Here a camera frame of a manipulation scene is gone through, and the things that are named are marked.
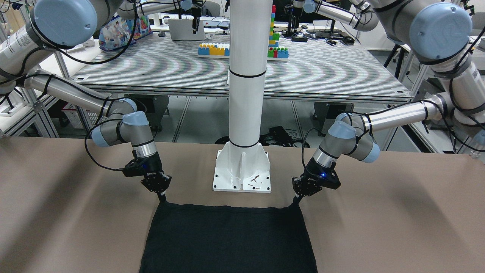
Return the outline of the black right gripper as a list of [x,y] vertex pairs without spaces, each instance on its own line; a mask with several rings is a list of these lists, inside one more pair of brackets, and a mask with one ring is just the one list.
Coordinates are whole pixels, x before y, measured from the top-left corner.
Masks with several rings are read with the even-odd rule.
[[151,154],[147,157],[136,157],[126,164],[122,169],[126,177],[143,176],[142,185],[150,192],[158,193],[160,203],[166,202],[165,192],[170,183],[171,176],[166,175],[162,170],[162,162],[159,153]]

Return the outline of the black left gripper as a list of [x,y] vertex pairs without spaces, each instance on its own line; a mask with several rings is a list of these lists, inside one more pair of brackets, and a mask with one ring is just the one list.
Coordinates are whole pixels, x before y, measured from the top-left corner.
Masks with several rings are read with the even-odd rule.
[[327,167],[320,165],[314,158],[310,159],[304,172],[299,177],[292,178],[293,190],[297,195],[293,197],[292,204],[298,205],[304,196],[311,196],[323,188],[338,189],[341,182],[335,166],[336,162]]

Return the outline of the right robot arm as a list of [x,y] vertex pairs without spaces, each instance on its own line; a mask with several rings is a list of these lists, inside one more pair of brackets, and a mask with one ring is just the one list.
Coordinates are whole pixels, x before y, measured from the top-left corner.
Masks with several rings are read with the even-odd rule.
[[54,52],[64,54],[86,42],[122,8],[137,18],[137,5],[135,0],[38,0],[30,20],[1,45],[1,95],[17,86],[35,89],[104,116],[86,136],[100,147],[129,143],[133,159],[117,171],[141,177],[141,184],[164,202],[171,176],[163,171],[144,110],[131,98],[106,96],[40,67]]

